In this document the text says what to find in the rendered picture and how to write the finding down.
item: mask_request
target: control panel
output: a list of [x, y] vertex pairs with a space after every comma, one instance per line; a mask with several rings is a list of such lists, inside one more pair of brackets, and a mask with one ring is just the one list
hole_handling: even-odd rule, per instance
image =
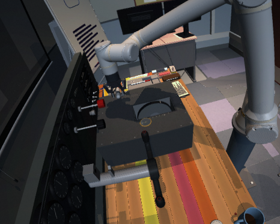
[[104, 107], [86, 54], [75, 54], [50, 116], [55, 114], [30, 223], [95, 223], [95, 189], [84, 181], [83, 165], [96, 163], [97, 120]]

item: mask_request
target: yellow stripe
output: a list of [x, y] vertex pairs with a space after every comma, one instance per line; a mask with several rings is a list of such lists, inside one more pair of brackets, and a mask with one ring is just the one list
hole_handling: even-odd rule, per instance
[[[146, 164], [146, 160], [135, 162], [135, 166], [143, 164]], [[138, 179], [138, 185], [145, 224], [159, 224], [150, 177]]]

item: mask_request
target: robotic arm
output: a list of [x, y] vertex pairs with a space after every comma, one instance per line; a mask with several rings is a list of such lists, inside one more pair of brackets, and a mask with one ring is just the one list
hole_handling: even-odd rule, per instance
[[234, 6], [239, 21], [248, 87], [242, 108], [234, 114], [227, 148], [240, 172], [256, 143], [266, 144], [278, 137], [272, 0], [188, 0], [121, 44], [104, 41], [94, 49], [108, 85], [121, 88], [117, 61], [136, 61], [144, 46], [224, 4]]

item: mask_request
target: desk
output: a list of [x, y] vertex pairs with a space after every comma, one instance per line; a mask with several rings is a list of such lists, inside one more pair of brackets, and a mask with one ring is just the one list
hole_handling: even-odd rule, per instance
[[139, 51], [142, 73], [148, 73], [158, 68], [174, 65], [176, 70], [186, 69], [188, 75], [195, 81], [196, 36], [180, 38], [176, 33], [183, 32], [183, 27], [153, 41]]
[[[181, 79], [179, 82], [190, 94], [184, 82]], [[106, 186], [108, 224], [210, 224], [214, 219], [220, 220], [223, 224], [233, 224], [247, 208], [256, 207], [193, 96], [190, 94], [181, 100], [194, 123], [192, 147], [156, 157], [165, 206], [163, 208], [155, 206], [156, 195], [150, 178], [108, 185]], [[145, 160], [142, 163], [119, 165], [113, 169], [128, 168], [144, 162]], [[187, 185], [190, 183], [190, 186], [181, 183], [182, 172], [186, 177], [184, 183]], [[196, 198], [198, 208], [189, 205], [189, 200], [184, 197], [189, 193]]]

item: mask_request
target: computer monitor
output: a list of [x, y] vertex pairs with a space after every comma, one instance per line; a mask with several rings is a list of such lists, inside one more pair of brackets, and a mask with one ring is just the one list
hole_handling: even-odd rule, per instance
[[123, 35], [126, 35], [139, 31], [163, 16], [163, 8], [161, 3], [153, 3], [117, 10], [117, 14]]
[[[171, 10], [175, 9], [176, 7], [178, 7], [179, 5], [183, 4], [184, 2], [186, 2], [188, 0], [171, 0], [171, 1], [166, 1], [164, 2], [164, 12], [169, 13]], [[197, 17], [194, 20], [191, 20], [190, 22], [195, 22], [197, 20], [201, 20], [201, 16]], [[178, 33], [176, 34], [177, 36], [181, 37], [181, 38], [187, 38], [187, 37], [191, 37], [193, 36], [193, 34], [189, 33], [189, 24], [184, 24], [184, 32], [182, 33]]]

